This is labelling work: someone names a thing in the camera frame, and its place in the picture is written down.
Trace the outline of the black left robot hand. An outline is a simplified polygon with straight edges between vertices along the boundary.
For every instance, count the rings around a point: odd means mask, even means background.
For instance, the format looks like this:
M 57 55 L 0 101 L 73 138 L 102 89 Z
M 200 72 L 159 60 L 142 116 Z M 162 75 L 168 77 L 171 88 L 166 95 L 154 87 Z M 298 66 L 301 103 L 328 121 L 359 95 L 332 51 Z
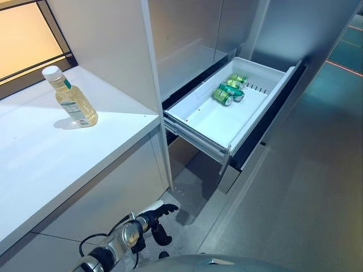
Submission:
M 146 230 L 151 230 L 155 242 L 160 246 L 169 245 L 172 242 L 172 237 L 166 234 L 164 227 L 159 222 L 159 218 L 164 215 L 169 215 L 179 208 L 175 204 L 165 204 L 162 200 L 157 200 L 146 209 L 142 210 L 137 217 L 144 218 L 147 223 Z

